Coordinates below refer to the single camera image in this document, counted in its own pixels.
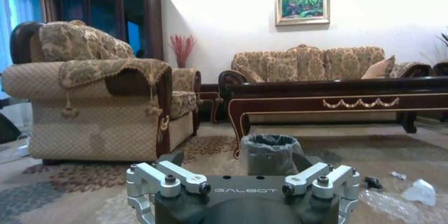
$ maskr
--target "dark wooden coffee table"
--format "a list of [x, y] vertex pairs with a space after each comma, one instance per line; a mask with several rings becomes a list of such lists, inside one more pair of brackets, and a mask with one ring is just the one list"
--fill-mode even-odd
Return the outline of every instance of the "dark wooden coffee table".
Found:
[[249, 132], [249, 114], [396, 111], [405, 132], [414, 133], [416, 111], [448, 110], [448, 77], [245, 83], [228, 89], [234, 157]]

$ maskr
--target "beige patterned armchair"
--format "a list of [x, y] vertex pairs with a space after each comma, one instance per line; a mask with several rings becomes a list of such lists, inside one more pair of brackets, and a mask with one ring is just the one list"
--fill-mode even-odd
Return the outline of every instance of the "beige patterned armchair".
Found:
[[196, 70], [136, 59], [78, 22], [20, 24], [10, 55], [2, 87], [30, 99], [33, 158], [154, 161], [196, 134]]

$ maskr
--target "floral upholstered sofa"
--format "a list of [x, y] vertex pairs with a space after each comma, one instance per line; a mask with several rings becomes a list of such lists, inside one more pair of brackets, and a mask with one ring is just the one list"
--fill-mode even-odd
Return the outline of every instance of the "floral upholstered sofa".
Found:
[[[218, 88], [228, 101], [230, 94], [228, 84], [289, 82], [289, 81], [325, 81], [360, 79], [369, 67], [385, 60], [385, 53], [380, 47], [352, 47], [318, 49], [298, 45], [285, 51], [240, 52], [232, 60], [230, 70], [218, 76]], [[404, 78], [426, 76], [430, 66], [420, 62], [394, 64], [386, 70], [385, 78]], [[346, 113], [344, 121], [390, 120], [394, 113]], [[338, 115], [320, 114], [302, 115], [250, 115], [252, 122], [288, 122], [288, 121], [338, 121]]]
[[20, 24], [10, 55], [2, 87], [30, 99], [33, 158], [154, 161], [194, 135], [196, 70], [137, 59], [78, 21]]

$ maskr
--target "white plastic bag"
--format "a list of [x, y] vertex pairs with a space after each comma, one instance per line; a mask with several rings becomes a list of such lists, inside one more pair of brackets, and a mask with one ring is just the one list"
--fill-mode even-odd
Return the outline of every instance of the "white plastic bag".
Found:
[[422, 179], [416, 180], [401, 194], [401, 197], [409, 201], [420, 201], [428, 206], [436, 205], [436, 190], [434, 187]]

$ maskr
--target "picture frame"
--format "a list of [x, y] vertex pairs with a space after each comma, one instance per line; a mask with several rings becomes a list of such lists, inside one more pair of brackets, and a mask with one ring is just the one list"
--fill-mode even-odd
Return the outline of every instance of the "picture frame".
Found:
[[276, 0], [276, 26], [328, 24], [329, 0]]

